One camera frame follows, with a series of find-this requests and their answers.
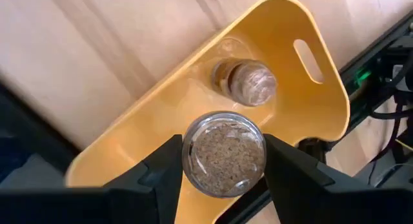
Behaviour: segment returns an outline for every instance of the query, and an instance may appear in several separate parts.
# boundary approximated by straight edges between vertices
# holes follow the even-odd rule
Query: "small glass jar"
[[[212,84],[224,96],[250,107],[266,103],[277,87],[276,78],[262,62],[236,58],[223,59],[215,66]]]
[[[189,126],[182,161],[185,175],[201,192],[217,198],[236,197],[263,175],[265,140],[246,117],[235,112],[211,112]]]

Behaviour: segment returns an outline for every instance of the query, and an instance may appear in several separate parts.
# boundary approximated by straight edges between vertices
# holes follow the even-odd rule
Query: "glass jar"
[[[185,175],[201,192],[231,198],[244,194],[261,178],[265,140],[253,122],[235,112],[211,112],[188,128],[182,151]]]
[[[265,104],[276,93],[277,81],[262,62],[251,59],[221,60],[212,73],[213,87],[242,105]]]

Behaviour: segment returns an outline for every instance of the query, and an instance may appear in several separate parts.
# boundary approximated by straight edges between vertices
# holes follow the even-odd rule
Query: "wooden surface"
[[[0,80],[85,148],[256,1],[0,0]],[[338,68],[413,9],[413,0],[299,1]],[[390,130],[391,121],[367,119],[329,154],[329,164],[355,174]],[[263,213],[258,223],[274,221],[274,212]]]

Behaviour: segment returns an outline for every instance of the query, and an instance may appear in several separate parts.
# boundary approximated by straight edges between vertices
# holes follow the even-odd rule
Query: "black metal frame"
[[[406,15],[399,23],[342,68],[340,76],[349,95],[355,92],[351,89],[352,84],[354,84],[355,73],[391,42],[405,34],[411,23],[413,23],[413,12]],[[366,89],[366,92],[351,101],[350,123],[346,134],[351,132],[369,115],[369,111],[366,109],[367,103],[376,108],[391,96],[389,94],[388,97],[382,97],[382,99],[372,104],[369,98],[370,92],[378,89],[380,84],[371,86],[370,89]],[[63,137],[2,84],[0,84],[0,114],[0,123],[19,137],[24,147],[38,153],[61,172],[65,172],[70,162],[78,155],[79,149],[74,144]],[[324,142],[322,144],[327,144],[328,148],[331,149],[337,142]],[[270,201],[270,192],[265,180],[262,179],[252,190],[239,198],[217,220],[217,223],[245,223]]]

